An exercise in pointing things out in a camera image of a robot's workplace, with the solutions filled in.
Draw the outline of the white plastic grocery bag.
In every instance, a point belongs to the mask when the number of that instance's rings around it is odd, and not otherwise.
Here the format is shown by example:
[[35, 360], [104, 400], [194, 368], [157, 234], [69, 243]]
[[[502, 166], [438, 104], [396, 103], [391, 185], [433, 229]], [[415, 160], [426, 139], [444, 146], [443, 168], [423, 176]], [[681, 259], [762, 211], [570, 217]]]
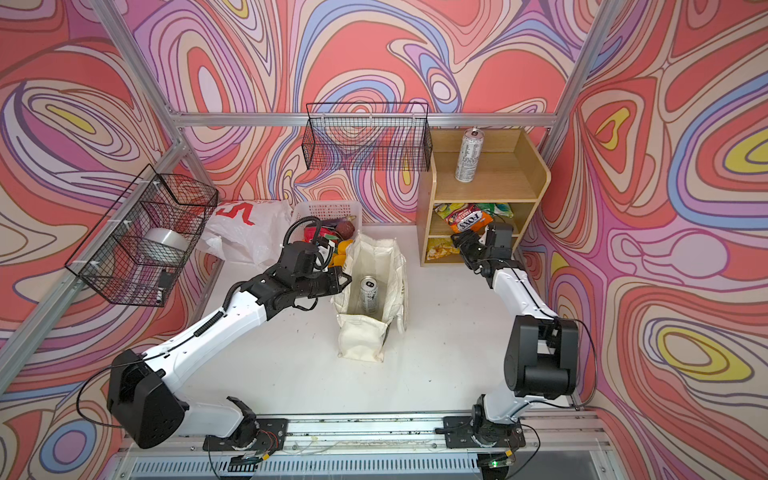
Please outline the white plastic grocery bag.
[[196, 249], [266, 269], [278, 260], [291, 215], [287, 201], [223, 202], [207, 221]]

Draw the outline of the cream canvas tote bag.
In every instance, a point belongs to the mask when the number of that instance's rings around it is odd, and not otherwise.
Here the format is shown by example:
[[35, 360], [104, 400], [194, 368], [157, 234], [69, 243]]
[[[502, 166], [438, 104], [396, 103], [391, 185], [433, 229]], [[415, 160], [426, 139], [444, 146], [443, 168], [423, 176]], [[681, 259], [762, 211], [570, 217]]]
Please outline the cream canvas tote bag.
[[403, 334], [407, 328], [406, 258], [394, 239], [360, 233], [346, 250], [343, 272], [352, 282], [332, 298], [338, 356], [381, 363], [389, 331]]

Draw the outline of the silver drink can front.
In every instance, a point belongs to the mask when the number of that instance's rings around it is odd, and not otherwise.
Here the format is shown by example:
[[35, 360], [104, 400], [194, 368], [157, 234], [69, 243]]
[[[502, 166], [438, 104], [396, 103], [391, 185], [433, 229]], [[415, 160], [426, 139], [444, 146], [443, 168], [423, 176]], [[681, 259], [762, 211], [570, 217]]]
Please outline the silver drink can front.
[[375, 314], [378, 305], [378, 281], [375, 277], [368, 275], [361, 279], [360, 302], [364, 314]]

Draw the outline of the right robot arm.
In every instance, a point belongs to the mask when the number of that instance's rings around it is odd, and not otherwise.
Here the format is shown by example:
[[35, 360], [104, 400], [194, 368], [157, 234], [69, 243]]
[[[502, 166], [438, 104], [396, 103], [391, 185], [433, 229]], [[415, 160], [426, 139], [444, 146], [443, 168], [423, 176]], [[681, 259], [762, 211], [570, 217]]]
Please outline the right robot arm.
[[532, 404], [574, 393], [579, 377], [579, 328], [562, 319], [534, 291], [513, 255], [513, 228], [493, 222], [484, 235], [451, 236], [465, 265], [483, 277], [513, 317], [503, 361], [504, 383], [478, 397], [465, 428], [481, 447], [522, 432], [520, 415]]

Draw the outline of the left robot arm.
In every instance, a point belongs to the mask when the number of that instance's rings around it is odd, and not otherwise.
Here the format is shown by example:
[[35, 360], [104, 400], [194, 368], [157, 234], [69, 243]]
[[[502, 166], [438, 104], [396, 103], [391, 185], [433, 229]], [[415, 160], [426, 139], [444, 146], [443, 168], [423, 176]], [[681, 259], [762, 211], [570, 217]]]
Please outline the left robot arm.
[[276, 264], [233, 284], [221, 307], [182, 333], [142, 354], [128, 349], [111, 364], [107, 410], [134, 443], [154, 448], [176, 436], [212, 437], [246, 450], [260, 431], [255, 412], [235, 396], [200, 403], [181, 390], [225, 347], [300, 300], [342, 293], [351, 275], [330, 264], [331, 252], [314, 243], [284, 246]]

